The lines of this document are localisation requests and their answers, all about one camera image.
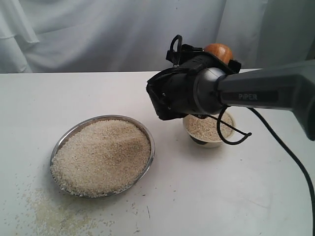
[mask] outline white table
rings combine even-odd
[[[253,135],[235,147],[197,147],[180,119],[156,116],[145,91],[153,75],[0,75],[0,235],[310,236],[304,176],[260,121],[230,108],[237,127]],[[315,145],[294,116],[261,112],[314,180]],[[54,145],[77,123],[107,114],[135,118],[150,130],[151,168],[115,197],[63,195],[48,167]]]

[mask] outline metal plate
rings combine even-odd
[[[125,117],[125,116],[119,116],[119,115],[106,115],[106,116],[99,116],[99,117],[94,117],[91,119],[87,119],[79,124],[77,124],[76,126],[74,126],[73,128],[71,128],[70,130],[68,130],[61,138],[60,140],[57,142],[57,144],[54,147],[54,150],[51,154],[50,157],[50,166],[53,165],[53,158],[54,156],[57,154],[57,152],[63,147],[63,145],[76,133],[79,133],[84,127],[89,126],[93,123],[96,123],[98,121],[102,121],[102,120],[113,120],[113,119],[118,119],[118,120],[124,120],[124,121],[128,121],[132,124],[134,124],[137,128],[139,128],[148,138],[149,142],[150,142],[150,146],[151,146],[151,153],[150,153],[150,157],[148,159],[148,163],[146,165],[146,167],[143,169],[142,173],[137,177],[137,179],[130,185],[128,185],[127,187],[125,187],[124,189],[122,189],[121,191],[117,192],[108,192],[100,197],[89,197],[89,196],[85,196],[85,195],[80,195],[77,197],[81,197],[81,198],[88,198],[88,199],[99,199],[99,198],[104,198],[104,197],[109,197],[109,196],[113,196],[119,193],[122,193],[124,191],[126,191],[127,189],[129,189],[130,187],[132,187],[133,185],[135,185],[143,176],[144,174],[148,171],[149,167],[151,166],[152,162],[153,162],[153,158],[155,155],[155,145],[154,145],[154,140],[153,137],[151,135],[151,133],[149,132],[149,130],[140,122],[138,122],[135,119],[129,118],[129,117]],[[61,189],[62,191],[71,194],[70,192],[66,191],[65,189]]]

